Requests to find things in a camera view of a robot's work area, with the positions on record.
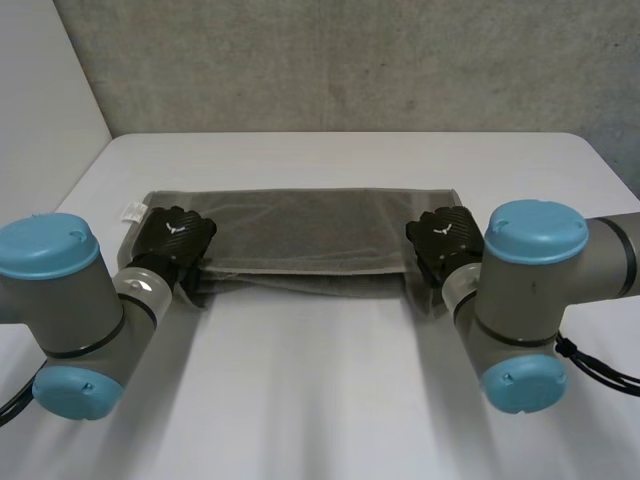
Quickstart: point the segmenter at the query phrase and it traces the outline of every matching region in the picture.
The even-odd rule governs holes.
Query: label
[[[149,209],[144,203],[140,202],[131,202],[127,205],[127,208],[124,209],[122,215],[120,215],[120,220],[123,222],[135,222],[140,223],[144,218],[144,214],[147,213]]]

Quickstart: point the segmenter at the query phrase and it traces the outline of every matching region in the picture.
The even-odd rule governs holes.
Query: table surface
[[[112,273],[120,214],[151,190],[454,188],[484,228],[540,198],[587,217],[639,209],[582,139],[521,133],[157,134],[114,140],[60,207],[84,217]],[[563,331],[640,373],[640,298],[571,307]],[[3,326],[0,402],[42,354]],[[572,366],[556,406],[511,416],[482,397],[447,316],[404,299],[249,288],[196,314],[174,305],[117,409],[74,422],[33,402],[0,429],[0,478],[627,479],[640,400]]]

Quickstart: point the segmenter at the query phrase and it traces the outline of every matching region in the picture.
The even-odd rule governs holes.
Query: concrete wall
[[[56,0],[114,135],[565,131],[640,193],[638,0]]]

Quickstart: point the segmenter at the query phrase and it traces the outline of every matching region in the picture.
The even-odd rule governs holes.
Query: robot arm
[[[215,233],[213,221],[195,212],[154,209],[134,260],[112,280],[79,217],[39,215],[1,229],[0,321],[26,324],[47,357],[33,397],[66,418],[106,416],[169,308],[175,284],[197,271]]]
[[[640,213],[585,220],[561,204],[516,201],[493,213],[483,240],[471,213],[453,207],[409,223],[407,237],[489,401],[508,413],[563,396],[554,343],[567,306],[640,293]]]

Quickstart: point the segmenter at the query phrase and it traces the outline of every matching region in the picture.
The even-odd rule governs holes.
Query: black ring
[[[126,293],[119,293],[118,297],[120,297],[120,300],[127,300],[128,302],[133,303],[136,307],[140,307],[142,310],[144,310],[144,313],[146,313],[153,322],[153,329],[155,330],[156,328],[158,328],[158,320],[156,318],[156,314],[153,313],[153,310],[149,308],[149,305],[136,297],[127,295]]]
[[[469,293],[466,297],[464,297],[462,300],[460,300],[458,302],[458,305],[456,305],[456,308],[453,311],[453,324],[454,325],[458,321],[458,313],[460,313],[460,310],[462,310],[462,307],[464,307],[467,304],[467,302],[469,300],[471,300],[472,298],[474,298],[477,294],[478,294],[478,291],[474,290],[473,292]]]
[[[51,358],[69,359],[69,358],[82,357],[83,355],[87,355],[88,353],[95,352],[99,348],[104,347],[107,343],[109,343],[111,340],[116,338],[124,328],[124,324],[125,324],[125,318],[124,318],[124,310],[123,310],[122,318],[120,319],[120,322],[118,323],[118,325],[116,325],[116,328],[111,330],[111,333],[109,333],[102,340],[98,340],[96,343],[92,343],[91,345],[87,345],[86,347],[81,347],[81,348],[78,348],[77,350],[72,350],[70,352],[50,352],[49,350],[44,350],[44,349],[42,351],[47,357],[51,357]]]
[[[504,335],[499,334],[498,332],[494,332],[489,327],[487,327],[484,323],[480,321],[478,315],[476,315],[476,323],[480,330],[482,330],[487,336],[497,340],[500,343],[504,343],[506,345],[511,345],[512,347],[523,347],[523,348],[537,348],[544,347],[545,345],[549,345],[552,343],[556,334],[554,333],[548,338],[542,338],[540,340],[516,340],[515,338],[505,337]]]
[[[624,254],[627,256],[627,276],[624,279],[624,283],[622,284],[622,288],[618,293],[618,297],[624,297],[631,287],[633,287],[634,282],[636,281],[636,275],[638,274],[638,262],[636,259],[636,251],[633,248],[633,244],[631,240],[629,240],[629,236],[627,232],[625,232],[620,225],[611,220],[610,218],[598,217],[596,220],[600,220],[602,223],[607,225],[613,233],[620,239],[622,242],[622,248],[624,248]]]

